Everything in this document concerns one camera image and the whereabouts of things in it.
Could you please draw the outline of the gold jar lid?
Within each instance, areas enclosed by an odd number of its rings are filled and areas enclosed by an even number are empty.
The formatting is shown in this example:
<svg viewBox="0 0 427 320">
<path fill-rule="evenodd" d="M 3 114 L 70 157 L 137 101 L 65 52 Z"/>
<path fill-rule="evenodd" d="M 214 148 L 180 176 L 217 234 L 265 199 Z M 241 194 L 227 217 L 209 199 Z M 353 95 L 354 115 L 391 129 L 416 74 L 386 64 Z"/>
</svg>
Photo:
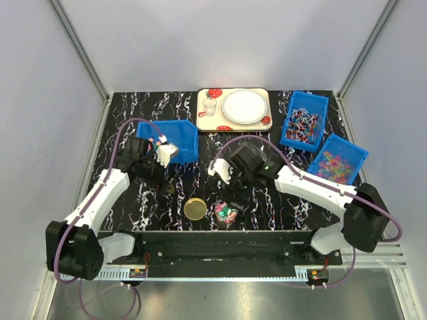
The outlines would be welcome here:
<svg viewBox="0 0 427 320">
<path fill-rule="evenodd" d="M 205 217 L 207 205 L 203 199 L 194 197 L 185 203 L 183 212 L 189 220 L 198 221 Z"/>
</svg>

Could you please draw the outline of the clear plastic scoop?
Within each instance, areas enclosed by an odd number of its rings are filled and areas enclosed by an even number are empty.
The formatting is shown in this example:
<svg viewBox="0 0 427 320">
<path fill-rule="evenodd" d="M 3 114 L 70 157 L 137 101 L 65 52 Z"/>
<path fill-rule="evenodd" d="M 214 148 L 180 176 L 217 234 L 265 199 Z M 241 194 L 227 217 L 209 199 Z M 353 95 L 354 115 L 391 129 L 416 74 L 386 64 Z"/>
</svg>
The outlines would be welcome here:
<svg viewBox="0 0 427 320">
<path fill-rule="evenodd" d="M 263 161 L 267 160 L 266 154 L 256 145 L 251 142 L 245 141 L 240 144 L 241 147 L 247 147 L 254 155 L 260 157 Z"/>
</svg>

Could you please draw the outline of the clear plastic jar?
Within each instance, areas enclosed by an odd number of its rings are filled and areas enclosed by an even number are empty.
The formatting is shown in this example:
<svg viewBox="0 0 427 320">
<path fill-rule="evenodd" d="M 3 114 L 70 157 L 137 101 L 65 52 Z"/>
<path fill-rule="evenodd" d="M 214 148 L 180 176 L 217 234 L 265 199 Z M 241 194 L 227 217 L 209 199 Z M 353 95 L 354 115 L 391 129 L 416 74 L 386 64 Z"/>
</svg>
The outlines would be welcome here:
<svg viewBox="0 0 427 320">
<path fill-rule="evenodd" d="M 214 213 L 219 230 L 227 230 L 234 226 L 239 209 L 232 203 L 218 200 L 214 204 Z"/>
</svg>

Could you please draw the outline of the blue bin of star candies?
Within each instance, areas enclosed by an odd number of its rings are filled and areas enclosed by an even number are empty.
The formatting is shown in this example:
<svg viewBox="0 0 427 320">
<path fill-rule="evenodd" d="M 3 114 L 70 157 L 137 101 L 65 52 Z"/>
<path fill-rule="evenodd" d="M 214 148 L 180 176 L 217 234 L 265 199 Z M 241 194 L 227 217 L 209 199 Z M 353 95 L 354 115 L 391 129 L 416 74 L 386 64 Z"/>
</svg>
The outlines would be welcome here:
<svg viewBox="0 0 427 320">
<path fill-rule="evenodd" d="M 173 143 L 179 149 L 179 153 L 170 161 L 170 164 L 184 165 L 198 162 L 198 130 L 193 123 L 188 120 L 154 121 L 153 123 L 166 136 L 167 142 Z M 150 140 L 157 148 L 159 134 L 150 124 L 140 121 L 136 136 Z"/>
</svg>

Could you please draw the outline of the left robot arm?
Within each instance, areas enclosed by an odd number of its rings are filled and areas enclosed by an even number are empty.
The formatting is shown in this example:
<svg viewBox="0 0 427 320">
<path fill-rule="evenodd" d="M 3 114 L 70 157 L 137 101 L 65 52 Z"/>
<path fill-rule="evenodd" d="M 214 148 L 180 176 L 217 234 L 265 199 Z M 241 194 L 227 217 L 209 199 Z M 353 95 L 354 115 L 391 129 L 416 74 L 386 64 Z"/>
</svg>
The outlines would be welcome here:
<svg viewBox="0 0 427 320">
<path fill-rule="evenodd" d="M 158 146 L 131 137 L 123 149 L 114 148 L 109 166 L 85 199 L 63 221 L 52 221 L 45 230 L 47 268 L 56 280 L 92 280 L 106 263 L 118 258 L 131 264 L 143 259 L 144 248 L 135 233 L 116 231 L 102 239 L 98 233 L 113 205 L 136 179 L 165 189 L 165 170 L 178 153 L 178 147 L 165 136 L 159 138 Z"/>
</svg>

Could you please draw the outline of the scooped star candies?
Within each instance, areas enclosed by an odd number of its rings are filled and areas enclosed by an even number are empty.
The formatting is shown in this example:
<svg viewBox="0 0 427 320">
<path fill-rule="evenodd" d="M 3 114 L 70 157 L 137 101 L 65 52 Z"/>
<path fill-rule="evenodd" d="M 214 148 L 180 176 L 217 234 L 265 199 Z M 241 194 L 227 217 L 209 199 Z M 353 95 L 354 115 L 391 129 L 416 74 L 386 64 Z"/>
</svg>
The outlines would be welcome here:
<svg viewBox="0 0 427 320">
<path fill-rule="evenodd" d="M 230 224 L 236 220 L 238 210 L 225 202 L 215 205 L 215 214 L 219 222 Z"/>
</svg>

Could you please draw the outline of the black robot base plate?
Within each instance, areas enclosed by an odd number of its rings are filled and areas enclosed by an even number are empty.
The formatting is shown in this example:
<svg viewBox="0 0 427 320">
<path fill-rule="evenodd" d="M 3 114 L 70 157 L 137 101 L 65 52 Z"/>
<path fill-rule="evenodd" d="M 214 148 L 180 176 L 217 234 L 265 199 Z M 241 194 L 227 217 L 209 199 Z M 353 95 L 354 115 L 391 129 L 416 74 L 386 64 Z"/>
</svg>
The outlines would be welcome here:
<svg viewBox="0 0 427 320">
<path fill-rule="evenodd" d="M 141 231 L 136 237 L 136 252 L 127 257 L 108 259 L 108 263 L 142 263 L 148 254 L 150 265 L 178 260 L 266 260 L 285 265 L 339 266 L 341 252 L 328 255 L 308 248 L 309 231 Z"/>
</svg>

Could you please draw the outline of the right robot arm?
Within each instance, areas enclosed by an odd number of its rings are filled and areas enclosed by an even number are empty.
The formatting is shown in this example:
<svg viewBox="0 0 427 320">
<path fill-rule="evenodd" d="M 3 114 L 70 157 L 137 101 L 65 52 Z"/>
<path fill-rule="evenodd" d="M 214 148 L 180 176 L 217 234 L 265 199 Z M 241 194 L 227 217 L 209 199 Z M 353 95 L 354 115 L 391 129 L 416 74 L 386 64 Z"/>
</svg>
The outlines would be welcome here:
<svg viewBox="0 0 427 320">
<path fill-rule="evenodd" d="M 333 183 L 292 167 L 284 159 L 268 159 L 256 147 L 242 145 L 229 159 L 216 159 L 210 173 L 217 173 L 235 193 L 272 187 L 337 216 L 337 223 L 313 231 L 302 249 L 304 259 L 314 265 L 326 255 L 347 247 L 374 252 L 390 222 L 390 214 L 374 186 Z"/>
</svg>

